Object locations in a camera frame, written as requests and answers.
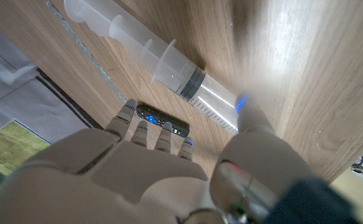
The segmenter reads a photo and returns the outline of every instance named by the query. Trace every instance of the syringe barrel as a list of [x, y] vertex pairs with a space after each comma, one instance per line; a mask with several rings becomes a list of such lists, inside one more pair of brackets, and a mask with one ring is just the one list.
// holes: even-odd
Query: syringe barrel
[[175, 40], [166, 44], [113, 0], [64, 0], [64, 7], [74, 22], [86, 22], [96, 34], [118, 40], [131, 59], [153, 74], [152, 81], [160, 81], [230, 133], [237, 133], [236, 97], [177, 50]]
[[86, 22], [100, 36], [110, 36], [123, 45], [128, 55], [172, 91], [184, 87], [196, 64], [146, 28], [112, 0], [64, 0], [68, 17]]
[[236, 97], [200, 68], [178, 94], [226, 131], [238, 133]]

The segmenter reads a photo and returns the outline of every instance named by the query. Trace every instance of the black rubber band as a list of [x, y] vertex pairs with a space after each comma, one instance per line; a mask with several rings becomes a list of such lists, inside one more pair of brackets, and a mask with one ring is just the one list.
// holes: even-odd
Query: black rubber band
[[200, 88], [205, 75], [206, 73], [197, 67], [184, 89], [180, 92], [180, 96], [184, 100], [189, 101]]

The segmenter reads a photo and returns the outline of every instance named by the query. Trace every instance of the blue light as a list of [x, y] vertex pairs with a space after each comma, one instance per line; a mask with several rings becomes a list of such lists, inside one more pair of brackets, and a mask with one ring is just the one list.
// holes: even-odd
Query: blue light
[[150, 121], [150, 123], [157, 124], [157, 120], [151, 114], [147, 115], [145, 118], [147, 121]]
[[239, 110], [241, 109], [241, 107], [244, 105], [245, 101], [247, 99], [247, 96], [242, 97], [241, 101], [238, 102], [237, 106], [236, 106], [236, 111], [237, 113], [239, 113]]

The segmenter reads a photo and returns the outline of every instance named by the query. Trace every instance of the gray fabric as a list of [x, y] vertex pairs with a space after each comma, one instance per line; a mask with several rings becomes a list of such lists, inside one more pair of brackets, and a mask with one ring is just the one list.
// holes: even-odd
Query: gray fabric
[[20, 77], [14, 85], [0, 81], [0, 128], [12, 119], [35, 131], [49, 142], [56, 142], [86, 125], [36, 78]]

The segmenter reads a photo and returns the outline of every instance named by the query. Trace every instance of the robot finger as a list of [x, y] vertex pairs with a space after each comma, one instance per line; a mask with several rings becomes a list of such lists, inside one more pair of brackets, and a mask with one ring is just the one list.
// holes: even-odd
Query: robot finger
[[147, 122], [140, 121], [137, 125], [134, 135], [131, 138], [131, 142], [143, 147], [147, 147], [147, 129]]
[[193, 141], [190, 137], [184, 139], [181, 149], [177, 154], [178, 157], [191, 161], [193, 158]]
[[136, 100], [128, 100], [121, 108], [120, 112], [118, 112], [117, 116], [110, 121], [104, 130], [124, 139], [131, 119], [133, 118], [136, 105]]
[[154, 149], [170, 153], [170, 136], [172, 134], [172, 124], [165, 123], [162, 127], [161, 133], [155, 144]]

